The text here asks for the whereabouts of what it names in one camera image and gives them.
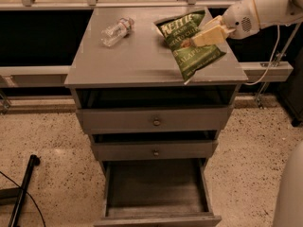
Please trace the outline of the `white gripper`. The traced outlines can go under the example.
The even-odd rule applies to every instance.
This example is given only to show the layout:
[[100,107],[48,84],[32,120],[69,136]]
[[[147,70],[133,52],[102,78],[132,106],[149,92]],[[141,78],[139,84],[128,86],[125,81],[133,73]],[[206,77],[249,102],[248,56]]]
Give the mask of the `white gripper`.
[[223,16],[218,15],[201,26],[201,30],[190,38],[193,46],[221,44],[228,36],[231,39],[241,40],[257,34],[260,27],[255,1],[238,1],[231,5]]

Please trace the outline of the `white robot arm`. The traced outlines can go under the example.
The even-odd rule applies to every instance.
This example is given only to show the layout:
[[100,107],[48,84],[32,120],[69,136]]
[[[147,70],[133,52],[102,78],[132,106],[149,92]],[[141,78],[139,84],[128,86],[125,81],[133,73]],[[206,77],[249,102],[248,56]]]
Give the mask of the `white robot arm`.
[[[303,0],[240,0],[191,37],[194,46],[241,40],[269,26],[300,24]],[[290,154],[276,199],[273,227],[303,227],[303,142]]]

